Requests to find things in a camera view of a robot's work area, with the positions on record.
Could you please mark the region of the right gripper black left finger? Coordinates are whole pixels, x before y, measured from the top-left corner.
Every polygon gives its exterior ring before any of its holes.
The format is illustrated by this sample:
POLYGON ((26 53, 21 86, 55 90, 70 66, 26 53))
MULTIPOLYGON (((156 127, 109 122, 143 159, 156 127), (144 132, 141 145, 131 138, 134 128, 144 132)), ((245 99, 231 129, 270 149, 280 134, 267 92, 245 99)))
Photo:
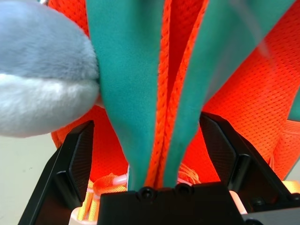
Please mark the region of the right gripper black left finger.
POLYGON ((72 129, 46 163, 27 206, 21 225, 67 225, 81 207, 90 178, 94 122, 72 129))

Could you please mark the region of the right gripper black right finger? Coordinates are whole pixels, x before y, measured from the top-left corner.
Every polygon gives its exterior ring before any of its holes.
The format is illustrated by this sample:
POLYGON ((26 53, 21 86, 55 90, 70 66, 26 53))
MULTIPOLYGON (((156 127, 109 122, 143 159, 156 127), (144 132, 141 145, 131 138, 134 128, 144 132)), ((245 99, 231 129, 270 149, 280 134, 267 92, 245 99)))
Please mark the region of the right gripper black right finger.
POLYGON ((220 180, 243 205, 299 205, 255 147, 220 116, 202 113, 200 127, 220 180))

